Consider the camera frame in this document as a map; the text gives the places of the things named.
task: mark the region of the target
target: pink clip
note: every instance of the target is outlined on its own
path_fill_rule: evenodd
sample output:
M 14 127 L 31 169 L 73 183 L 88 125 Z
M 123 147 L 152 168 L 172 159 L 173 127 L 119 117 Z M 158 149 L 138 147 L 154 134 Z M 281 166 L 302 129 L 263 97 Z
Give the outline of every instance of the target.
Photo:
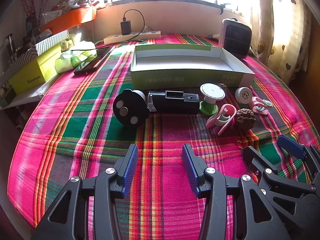
M 222 128 L 218 132 L 218 135 L 221 135 L 224 132 L 224 130 L 228 127 L 230 122 L 233 120 L 233 118 L 235 117 L 236 112 L 237 112 L 237 110 L 233 105 L 224 104 L 221 107 L 219 113 L 217 113 L 215 116 L 211 116 L 208 119 L 208 121 L 207 121 L 205 126 L 207 128 L 210 128 L 210 127 L 212 127 L 214 125 L 222 126 Z M 222 119 L 227 120 L 226 117 L 230 117 L 230 118 L 228 119 L 228 121 L 224 122 Z
M 258 97 L 252 97 L 251 102 L 249 103 L 249 107 L 256 114 L 268 114 L 267 108 L 272 108 L 273 104 L 268 100 L 262 100 Z

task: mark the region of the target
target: plug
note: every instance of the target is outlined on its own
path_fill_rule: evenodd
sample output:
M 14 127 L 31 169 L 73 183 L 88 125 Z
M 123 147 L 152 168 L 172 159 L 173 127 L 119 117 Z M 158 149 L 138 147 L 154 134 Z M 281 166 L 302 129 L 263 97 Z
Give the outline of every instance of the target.
M 128 35 L 131 34 L 131 22 L 127 21 L 125 17 L 123 17 L 121 25 L 121 34 Z

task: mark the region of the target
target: blue gripper pad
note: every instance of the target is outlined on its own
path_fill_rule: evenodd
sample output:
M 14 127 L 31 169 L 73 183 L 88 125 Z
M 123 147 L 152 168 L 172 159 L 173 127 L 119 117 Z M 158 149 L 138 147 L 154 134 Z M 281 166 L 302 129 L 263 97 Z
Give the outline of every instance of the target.
M 182 147 L 182 161 L 184 168 L 186 169 L 186 173 L 188 176 L 189 184 L 191 187 L 191 191 L 196 195 L 196 197 L 200 196 L 200 185 L 204 183 L 204 174 L 203 170 L 197 160 L 190 144 L 185 144 Z
M 130 192 L 131 183 L 133 180 L 134 172 L 138 163 L 138 147 L 131 144 L 121 167 L 118 170 L 117 184 L 122 185 L 121 195 L 125 198 Z
M 284 135 L 278 137 L 277 144 L 297 159 L 304 159 L 306 156 L 303 152 L 303 147 L 300 144 L 290 140 Z

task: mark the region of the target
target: white power strip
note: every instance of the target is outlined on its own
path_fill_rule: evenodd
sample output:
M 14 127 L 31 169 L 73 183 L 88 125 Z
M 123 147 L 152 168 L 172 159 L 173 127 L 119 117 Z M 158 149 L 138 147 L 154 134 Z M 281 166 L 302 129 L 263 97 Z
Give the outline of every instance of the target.
M 128 35 L 117 34 L 117 35 L 108 36 L 108 37 L 105 37 L 103 39 L 103 42 L 104 42 L 104 44 L 110 44 L 110 43 L 117 43 L 117 42 L 126 41 L 128 39 L 133 38 L 138 33 L 139 32 L 131 33 L 131 34 L 128 34 Z M 137 37 L 135 37 L 131 41 L 160 39 L 160 38 L 161 38 L 161 32 L 160 31 L 151 31 L 151 32 L 142 32 L 141 34 L 139 34 Z

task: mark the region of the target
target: yellow shoe box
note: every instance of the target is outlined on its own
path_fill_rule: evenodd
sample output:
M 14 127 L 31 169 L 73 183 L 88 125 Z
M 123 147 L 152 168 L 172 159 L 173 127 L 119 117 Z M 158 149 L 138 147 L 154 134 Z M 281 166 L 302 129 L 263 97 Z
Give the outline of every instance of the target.
M 54 64 L 60 55 L 60 44 L 57 44 L 39 57 L 31 60 L 9 78 L 9 82 L 16 94 L 18 95 L 32 87 L 45 83 L 56 73 Z

